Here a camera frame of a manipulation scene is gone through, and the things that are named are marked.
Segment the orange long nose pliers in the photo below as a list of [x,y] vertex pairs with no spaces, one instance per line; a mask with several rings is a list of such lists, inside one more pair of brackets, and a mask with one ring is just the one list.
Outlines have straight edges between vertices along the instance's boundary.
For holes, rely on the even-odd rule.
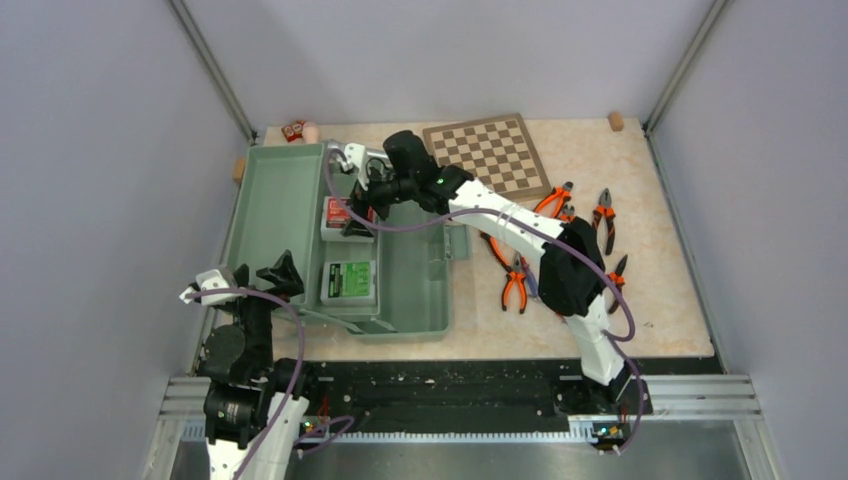
[[506,266],[506,283],[500,296],[501,309],[507,311],[510,302],[510,294],[513,290],[518,293],[518,311],[523,315],[527,308],[528,294],[525,285],[526,274],[523,269],[522,255],[516,252],[513,259]]

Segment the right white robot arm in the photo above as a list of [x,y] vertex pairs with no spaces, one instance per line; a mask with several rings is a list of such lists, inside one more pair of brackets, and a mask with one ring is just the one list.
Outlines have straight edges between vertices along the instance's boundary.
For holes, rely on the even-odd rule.
[[496,193],[459,166],[438,165],[410,130],[392,134],[380,150],[335,140],[320,141],[317,148],[333,198],[339,196],[334,173],[354,178],[351,193],[340,201],[354,229],[406,233],[453,220],[506,243],[529,260],[538,269],[539,298],[565,319],[577,342],[589,404],[612,412],[626,400],[635,370],[618,345],[631,340],[635,323],[622,304],[630,330],[623,337],[609,330],[604,292],[614,284],[589,222],[545,217]]

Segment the green plastic tool box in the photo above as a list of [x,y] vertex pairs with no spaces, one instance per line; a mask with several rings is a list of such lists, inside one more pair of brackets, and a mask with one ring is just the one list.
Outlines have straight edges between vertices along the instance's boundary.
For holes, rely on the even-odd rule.
[[[379,232],[374,241],[328,242],[320,234],[324,180],[322,144],[252,147],[234,211],[223,263],[246,265],[250,284],[266,289],[255,273],[290,251],[305,285],[292,306],[303,322],[344,327],[366,342],[435,341],[452,323],[452,271],[467,260],[466,227],[438,224],[406,233]],[[371,262],[376,267],[372,305],[329,306],[320,293],[332,263]]]

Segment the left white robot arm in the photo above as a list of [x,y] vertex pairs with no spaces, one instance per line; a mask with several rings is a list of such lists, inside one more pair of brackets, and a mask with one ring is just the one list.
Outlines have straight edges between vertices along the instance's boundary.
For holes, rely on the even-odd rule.
[[255,275],[268,288],[251,284],[241,265],[197,275],[180,296],[232,318],[210,332],[197,368],[210,380],[203,413],[213,479],[284,478],[300,422],[321,397],[301,357],[273,357],[272,313],[305,291],[291,252]]

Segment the green screw bit box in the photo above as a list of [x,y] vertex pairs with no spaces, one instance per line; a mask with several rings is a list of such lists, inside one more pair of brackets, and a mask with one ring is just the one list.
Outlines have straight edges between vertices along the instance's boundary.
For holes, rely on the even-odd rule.
[[376,262],[330,261],[324,264],[320,301],[328,307],[371,307],[377,304]]

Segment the orange diagonal cutters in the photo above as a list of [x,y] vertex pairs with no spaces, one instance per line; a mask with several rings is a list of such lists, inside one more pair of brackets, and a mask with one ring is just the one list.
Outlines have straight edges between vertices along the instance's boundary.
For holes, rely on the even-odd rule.
[[565,204],[570,204],[572,200],[572,189],[574,184],[570,181],[564,182],[561,186],[555,187],[534,207],[535,213],[541,214],[543,210],[549,206],[552,207],[550,217],[559,219],[559,212]]

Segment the red tool card pack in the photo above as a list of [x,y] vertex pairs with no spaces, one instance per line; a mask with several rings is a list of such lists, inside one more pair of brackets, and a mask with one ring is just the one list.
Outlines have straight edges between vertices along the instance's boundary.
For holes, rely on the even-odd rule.
[[373,243],[374,239],[345,239],[341,235],[341,229],[351,220],[348,212],[341,207],[341,203],[331,196],[325,196],[322,206],[322,215],[319,222],[321,239],[325,242],[336,243]]

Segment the large orange pliers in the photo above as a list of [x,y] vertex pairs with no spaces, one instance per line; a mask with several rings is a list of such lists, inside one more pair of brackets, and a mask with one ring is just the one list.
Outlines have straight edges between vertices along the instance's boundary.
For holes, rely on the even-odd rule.
[[493,257],[496,259],[498,264],[503,268],[503,270],[505,272],[511,272],[512,271],[512,264],[511,264],[510,261],[508,261],[506,259],[504,254],[501,252],[501,250],[500,250],[500,248],[497,244],[497,241],[491,235],[489,235],[485,232],[480,232],[479,237],[485,242],[489,252],[493,255]]

